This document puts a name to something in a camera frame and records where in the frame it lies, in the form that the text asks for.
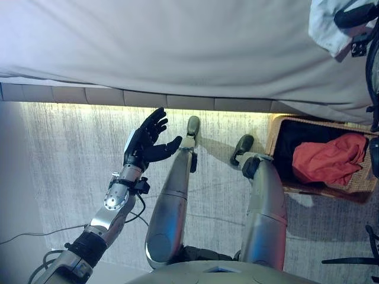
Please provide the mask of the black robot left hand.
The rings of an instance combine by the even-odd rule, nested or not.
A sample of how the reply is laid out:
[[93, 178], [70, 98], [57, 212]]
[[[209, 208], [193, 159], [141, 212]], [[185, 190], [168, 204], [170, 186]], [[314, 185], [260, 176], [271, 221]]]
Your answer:
[[164, 107], [154, 110], [132, 135], [124, 152], [123, 166], [130, 164], [144, 172], [150, 163], [171, 157], [181, 145], [181, 136], [166, 144], [156, 144], [160, 134], [167, 129], [167, 123]]

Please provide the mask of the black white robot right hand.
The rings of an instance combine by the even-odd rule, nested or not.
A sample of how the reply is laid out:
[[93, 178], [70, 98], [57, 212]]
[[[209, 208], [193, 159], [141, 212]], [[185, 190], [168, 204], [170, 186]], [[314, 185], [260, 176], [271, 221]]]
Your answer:
[[378, 4], [367, 3], [348, 11], [340, 9], [334, 16], [338, 28], [353, 28], [366, 24], [378, 17]]

